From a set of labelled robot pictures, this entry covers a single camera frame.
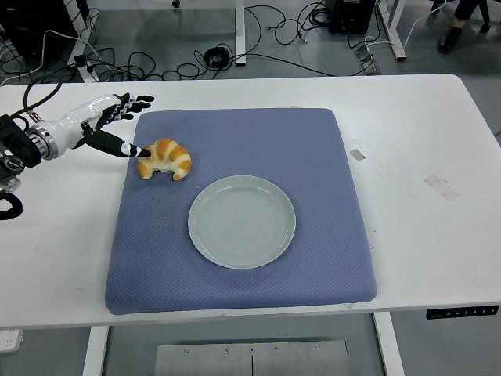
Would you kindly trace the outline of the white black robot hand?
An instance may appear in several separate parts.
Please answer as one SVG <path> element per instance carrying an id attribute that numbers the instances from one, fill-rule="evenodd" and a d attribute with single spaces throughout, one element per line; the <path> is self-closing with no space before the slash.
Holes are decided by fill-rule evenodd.
<path id="1" fill-rule="evenodd" d="M 148 157 L 151 153 L 118 136 L 105 132 L 103 127 L 119 120 L 131 120 L 135 114 L 149 108 L 152 96 L 106 94 L 79 106 L 58 121 L 43 126 L 48 133 L 48 156 L 62 156 L 68 149 L 90 146 L 115 157 Z"/>

